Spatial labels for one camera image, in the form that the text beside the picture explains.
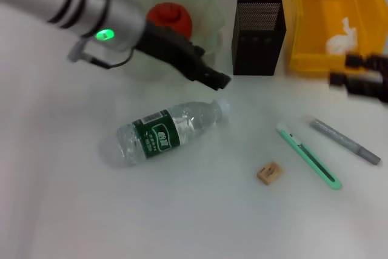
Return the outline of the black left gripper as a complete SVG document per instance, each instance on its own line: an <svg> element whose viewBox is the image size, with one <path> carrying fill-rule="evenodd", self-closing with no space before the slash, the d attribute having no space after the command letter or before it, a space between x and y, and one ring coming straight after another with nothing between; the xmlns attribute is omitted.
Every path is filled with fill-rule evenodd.
<svg viewBox="0 0 388 259"><path fill-rule="evenodd" d="M190 81L198 81L205 86L224 89L231 78L205 64L202 57L205 50L194 45L185 36L168 27L147 22L135 49L156 58L182 73Z"/></svg>

